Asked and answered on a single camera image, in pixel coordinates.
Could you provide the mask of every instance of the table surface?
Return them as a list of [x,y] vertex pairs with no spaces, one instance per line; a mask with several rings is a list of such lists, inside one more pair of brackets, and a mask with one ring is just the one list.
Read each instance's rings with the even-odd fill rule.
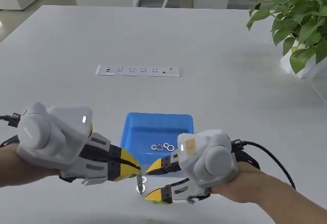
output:
[[[224,129],[266,146],[298,190],[327,207],[326,104],[279,66],[271,19],[248,32],[247,11],[43,6],[0,44],[0,114],[90,106],[94,130],[119,144],[129,112],[191,114],[195,132]],[[180,78],[96,76],[99,64],[176,65]],[[0,126],[1,140],[15,129]],[[263,152],[247,148],[286,181]],[[150,177],[147,192],[174,178]],[[212,196],[194,206],[153,205],[136,180],[84,187],[57,177],[0,189],[3,223],[273,223],[257,206]]]

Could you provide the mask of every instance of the wrist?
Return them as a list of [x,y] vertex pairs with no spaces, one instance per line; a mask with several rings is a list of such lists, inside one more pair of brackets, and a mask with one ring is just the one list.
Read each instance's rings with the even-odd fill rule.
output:
[[266,174],[263,175],[263,180],[260,183],[261,185],[257,187],[255,194],[251,197],[251,203],[260,207],[278,196],[280,192],[293,190],[290,185]]

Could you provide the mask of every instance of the black strap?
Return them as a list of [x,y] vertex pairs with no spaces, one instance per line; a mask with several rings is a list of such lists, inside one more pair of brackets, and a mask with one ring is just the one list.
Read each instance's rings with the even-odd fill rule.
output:
[[253,167],[260,169],[259,163],[244,151],[236,151],[235,157],[237,162],[247,162],[251,164]]

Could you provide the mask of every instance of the blue tray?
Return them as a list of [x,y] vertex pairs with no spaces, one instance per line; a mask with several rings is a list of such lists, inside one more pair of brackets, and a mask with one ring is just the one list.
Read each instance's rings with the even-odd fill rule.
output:
[[181,133],[194,133],[192,116],[129,113],[125,121],[121,148],[125,148],[141,165],[151,165],[171,153],[166,149],[152,150],[151,145],[167,142],[177,149],[177,137]]

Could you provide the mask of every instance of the white floor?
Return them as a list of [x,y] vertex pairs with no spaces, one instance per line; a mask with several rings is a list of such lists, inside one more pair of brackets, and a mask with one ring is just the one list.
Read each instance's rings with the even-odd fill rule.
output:
[[[22,22],[31,16],[42,5],[76,5],[75,0],[37,0],[25,11],[0,11],[0,42],[14,31]],[[255,1],[229,0],[228,8],[249,9],[255,5]],[[191,8],[192,0],[182,0],[182,8]]]

